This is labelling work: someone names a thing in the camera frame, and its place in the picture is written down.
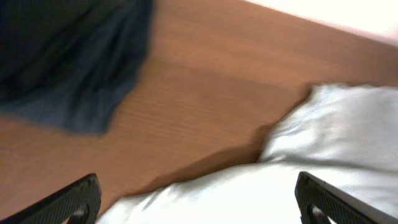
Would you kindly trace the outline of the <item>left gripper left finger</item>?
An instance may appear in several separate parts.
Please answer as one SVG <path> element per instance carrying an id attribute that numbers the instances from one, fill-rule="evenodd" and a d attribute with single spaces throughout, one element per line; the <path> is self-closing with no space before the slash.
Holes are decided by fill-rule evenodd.
<path id="1" fill-rule="evenodd" d="M 94 224 L 100 206 L 101 187 L 98 176 L 92 173 L 1 220 L 1 224 Z"/>

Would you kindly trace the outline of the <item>light grey-green t-shirt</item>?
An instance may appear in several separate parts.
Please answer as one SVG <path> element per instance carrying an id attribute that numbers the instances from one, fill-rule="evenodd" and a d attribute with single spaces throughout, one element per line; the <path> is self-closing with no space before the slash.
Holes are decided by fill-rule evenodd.
<path id="1" fill-rule="evenodd" d="M 279 122 L 256 163 L 124 197 L 100 223 L 298 223 L 306 171 L 397 216 L 397 89 L 315 86 Z"/>

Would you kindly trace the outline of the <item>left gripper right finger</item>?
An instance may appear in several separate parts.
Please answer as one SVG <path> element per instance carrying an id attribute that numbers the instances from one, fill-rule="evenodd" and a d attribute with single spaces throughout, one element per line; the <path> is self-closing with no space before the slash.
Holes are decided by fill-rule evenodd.
<path id="1" fill-rule="evenodd" d="M 382 212 L 308 172 L 300 172 L 295 198 L 301 222 L 382 223 Z"/>

